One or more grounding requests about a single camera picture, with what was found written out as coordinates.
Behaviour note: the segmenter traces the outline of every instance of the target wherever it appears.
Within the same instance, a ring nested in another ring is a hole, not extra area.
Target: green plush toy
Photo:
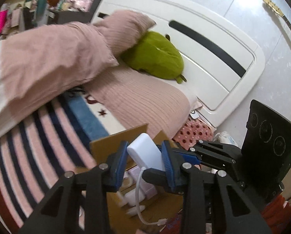
[[[139,42],[125,51],[121,58],[131,68],[177,83],[186,81],[181,75],[183,60],[179,51],[158,32],[148,31]]]

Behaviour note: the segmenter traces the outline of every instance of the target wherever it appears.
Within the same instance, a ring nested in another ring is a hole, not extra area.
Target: polka dot fabric
[[[184,126],[174,136],[173,141],[180,143],[185,150],[189,150],[196,144],[197,140],[211,141],[213,135],[212,129],[204,121],[189,117]]]

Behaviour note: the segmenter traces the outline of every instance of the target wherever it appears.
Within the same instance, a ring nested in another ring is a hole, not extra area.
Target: striped blanket
[[[125,128],[77,88],[48,102],[0,138],[0,220],[17,233],[59,176],[96,165],[89,142]],[[83,232],[83,216],[79,232]]]

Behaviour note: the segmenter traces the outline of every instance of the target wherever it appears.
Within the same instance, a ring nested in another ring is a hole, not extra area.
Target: white power bank
[[[148,134],[142,133],[139,135],[127,147],[127,152],[140,168],[154,168],[165,171],[162,153]]]

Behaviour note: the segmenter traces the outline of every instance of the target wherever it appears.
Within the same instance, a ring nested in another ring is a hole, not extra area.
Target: guitar
[[[289,29],[291,30],[291,23],[288,21],[287,17],[284,15],[284,13],[280,10],[278,6],[271,0],[263,0],[264,3],[266,3],[276,14],[278,14],[280,17],[283,18]]]

